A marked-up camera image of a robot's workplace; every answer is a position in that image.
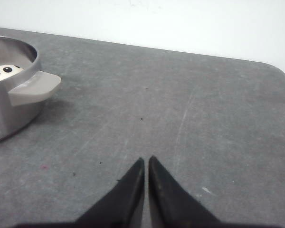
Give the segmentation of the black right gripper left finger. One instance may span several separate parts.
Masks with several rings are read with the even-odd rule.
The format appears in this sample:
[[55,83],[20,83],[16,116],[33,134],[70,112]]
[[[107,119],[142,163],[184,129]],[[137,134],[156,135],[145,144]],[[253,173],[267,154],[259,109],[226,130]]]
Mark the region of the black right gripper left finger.
[[80,228],[140,228],[143,202],[144,160],[139,158],[75,224]]

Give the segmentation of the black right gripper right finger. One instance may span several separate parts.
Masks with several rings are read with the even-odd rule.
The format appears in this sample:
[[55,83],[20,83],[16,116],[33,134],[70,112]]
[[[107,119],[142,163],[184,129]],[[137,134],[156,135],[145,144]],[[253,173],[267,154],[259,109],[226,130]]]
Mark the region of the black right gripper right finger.
[[148,164],[149,204],[154,228],[214,228],[223,225],[152,156]]

